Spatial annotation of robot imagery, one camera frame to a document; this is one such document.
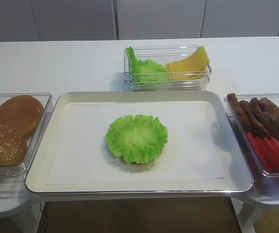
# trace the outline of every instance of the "yellow cheese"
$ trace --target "yellow cheese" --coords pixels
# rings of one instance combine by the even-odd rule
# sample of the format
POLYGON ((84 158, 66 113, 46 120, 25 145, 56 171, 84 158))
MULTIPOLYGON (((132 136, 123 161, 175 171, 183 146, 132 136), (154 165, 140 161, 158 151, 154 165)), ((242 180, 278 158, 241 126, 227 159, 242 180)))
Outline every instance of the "yellow cheese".
MULTIPOLYGON (((194 72, 206 70, 207 65, 210 63, 209 57, 204 46, 197 49, 195 53, 191 56, 181 60, 170 62, 166 65, 169 72, 194 72)), ((171 80, 193 80, 200 79, 203 77, 201 75, 171 75, 171 80)))

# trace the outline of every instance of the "bread roll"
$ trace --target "bread roll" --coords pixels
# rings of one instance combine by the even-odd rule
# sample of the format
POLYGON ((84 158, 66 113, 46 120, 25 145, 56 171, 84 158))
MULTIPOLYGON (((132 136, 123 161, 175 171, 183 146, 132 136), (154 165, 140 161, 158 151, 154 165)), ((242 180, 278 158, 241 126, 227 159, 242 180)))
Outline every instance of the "bread roll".
POLYGON ((7 125, 24 138, 35 132, 44 108, 32 96, 15 96, 0 106, 0 124, 7 125))
POLYGON ((0 125, 0 166, 19 165, 26 154, 26 140, 10 127, 0 125))

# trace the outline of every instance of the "cabinet door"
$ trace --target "cabinet door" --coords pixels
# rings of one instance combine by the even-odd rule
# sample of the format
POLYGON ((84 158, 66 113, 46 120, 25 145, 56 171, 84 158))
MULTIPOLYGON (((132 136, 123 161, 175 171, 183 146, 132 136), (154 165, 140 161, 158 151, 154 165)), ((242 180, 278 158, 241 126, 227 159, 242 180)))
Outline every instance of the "cabinet door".
POLYGON ((276 36, 279 0, 207 0, 201 37, 276 36))
POLYGON ((197 38, 205 0, 117 0, 119 39, 197 38))
POLYGON ((39 40, 28 0, 0 0, 0 41, 39 40))
POLYGON ((114 40, 111 0, 31 0, 42 40, 114 40))

